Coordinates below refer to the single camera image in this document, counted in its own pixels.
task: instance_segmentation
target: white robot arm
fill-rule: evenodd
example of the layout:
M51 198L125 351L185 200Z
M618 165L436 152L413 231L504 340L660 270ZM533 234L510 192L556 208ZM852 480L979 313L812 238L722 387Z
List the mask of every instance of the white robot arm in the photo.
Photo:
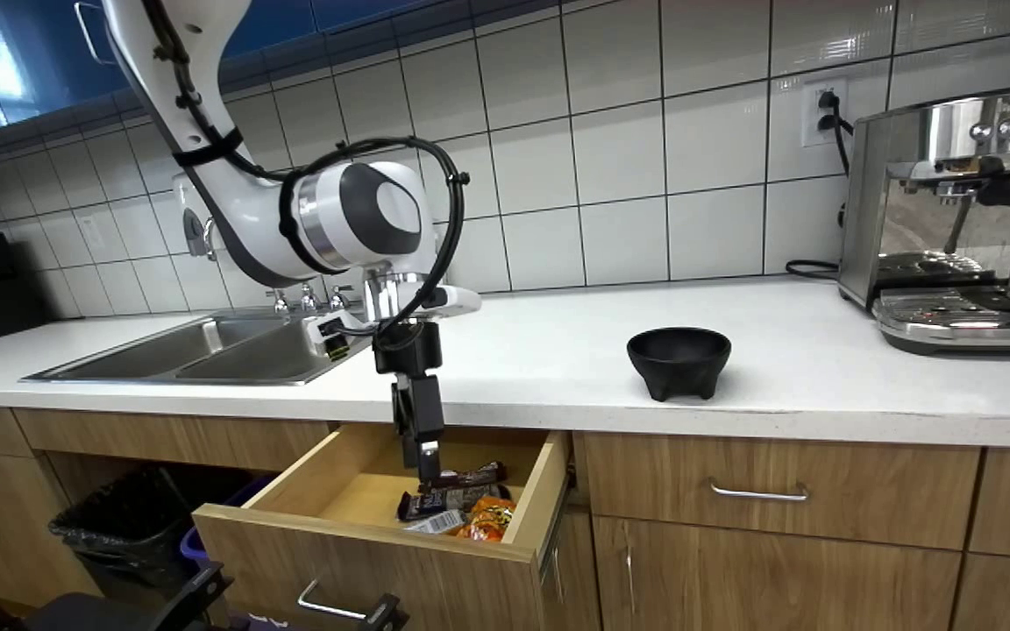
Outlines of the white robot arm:
M459 238L465 175L436 143L390 137L341 143L299 173L251 165L218 88L220 53L245 9L250 0L106 0L114 58L155 109L240 270L287 286L356 266L373 277L366 296L376 325L413 309L478 309L472 291L437 286ZM395 161L356 161L382 146L437 159L456 213L437 257L420 179Z

